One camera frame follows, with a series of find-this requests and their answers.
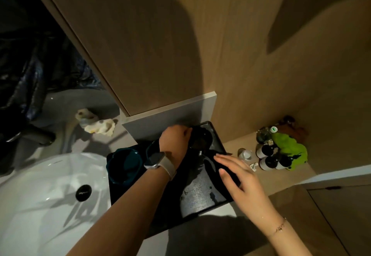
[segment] sink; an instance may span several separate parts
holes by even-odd
[[[65,256],[111,206],[106,158],[57,155],[0,187],[0,255]]]

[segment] smartwatch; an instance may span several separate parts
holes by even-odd
[[[175,174],[177,174],[174,165],[166,157],[166,154],[163,151],[151,155],[144,164],[146,169],[157,169],[160,166],[162,166],[169,174],[170,181],[174,178]]]

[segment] white watch strap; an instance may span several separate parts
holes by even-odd
[[[170,181],[174,178],[175,174],[177,174],[174,165],[166,156],[164,156],[163,159],[158,163],[158,166],[162,166],[166,172],[169,173]]]

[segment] gold bracelet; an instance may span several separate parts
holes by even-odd
[[[285,217],[283,217],[283,222],[282,222],[282,224],[281,224],[278,228],[276,228],[276,231],[275,231],[273,234],[271,234],[270,236],[267,236],[267,237],[272,237],[272,236],[274,236],[277,232],[282,231],[283,228],[285,227],[285,222],[286,222],[286,221],[287,221],[287,219],[286,219]]]

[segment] green plush toy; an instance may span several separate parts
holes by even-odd
[[[302,144],[298,144],[294,138],[291,138],[284,133],[273,133],[273,142],[280,148],[280,153],[285,154],[289,157],[298,157],[292,161],[292,164],[288,170],[294,170],[297,165],[304,164],[308,160],[308,152],[306,147]]]

